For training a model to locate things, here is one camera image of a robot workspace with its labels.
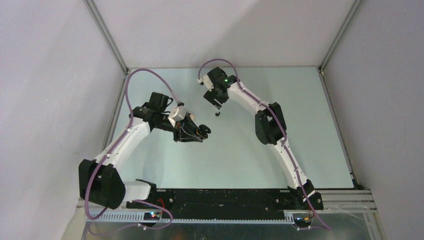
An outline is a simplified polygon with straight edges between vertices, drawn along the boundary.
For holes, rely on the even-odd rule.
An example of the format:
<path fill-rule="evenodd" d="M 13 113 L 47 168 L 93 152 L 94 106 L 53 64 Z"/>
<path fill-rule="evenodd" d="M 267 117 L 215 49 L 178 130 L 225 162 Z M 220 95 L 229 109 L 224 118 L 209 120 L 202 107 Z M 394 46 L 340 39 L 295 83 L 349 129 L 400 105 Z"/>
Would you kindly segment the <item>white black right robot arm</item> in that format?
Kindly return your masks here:
<path fill-rule="evenodd" d="M 316 190 L 300 167 L 290 147 L 287 125 L 281 106 L 259 98 L 237 78 L 215 67 L 197 79 L 207 91 L 204 98 L 217 109 L 228 100 L 233 100 L 254 116 L 255 135 L 260 143 L 274 152 L 286 178 L 291 193 L 291 204 L 304 209 L 311 202 Z"/>

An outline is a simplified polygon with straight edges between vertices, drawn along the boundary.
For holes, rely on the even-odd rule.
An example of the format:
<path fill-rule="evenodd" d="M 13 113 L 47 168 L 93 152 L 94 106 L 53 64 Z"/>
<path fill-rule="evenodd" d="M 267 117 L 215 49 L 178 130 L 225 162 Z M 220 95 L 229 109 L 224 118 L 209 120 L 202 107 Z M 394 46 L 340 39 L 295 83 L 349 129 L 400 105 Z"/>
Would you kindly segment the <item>black earbud charging case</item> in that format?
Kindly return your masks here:
<path fill-rule="evenodd" d="M 211 133 L 211 129 L 204 124 L 199 125 L 196 130 L 196 134 L 203 140 L 207 139 Z"/>

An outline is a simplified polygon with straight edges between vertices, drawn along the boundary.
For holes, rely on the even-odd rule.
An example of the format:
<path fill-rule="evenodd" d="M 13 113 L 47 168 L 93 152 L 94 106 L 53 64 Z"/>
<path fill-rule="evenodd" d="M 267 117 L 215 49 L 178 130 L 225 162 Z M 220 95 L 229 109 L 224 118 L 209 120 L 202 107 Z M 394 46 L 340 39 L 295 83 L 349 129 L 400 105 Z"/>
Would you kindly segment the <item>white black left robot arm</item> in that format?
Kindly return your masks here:
<path fill-rule="evenodd" d="M 84 159 L 78 166 L 79 194 L 90 203 L 107 209 L 116 209 L 121 203 L 138 200 L 145 208 L 153 208 L 158 202 L 155 187 L 141 179 L 124 181 L 120 171 L 139 143 L 154 129 L 172 133 L 173 140 L 181 143 L 206 140 L 211 129 L 196 125 L 183 103 L 172 111 L 167 107 L 173 99 L 153 92 L 148 102 L 137 106 L 129 114 L 128 124 L 95 159 Z"/>

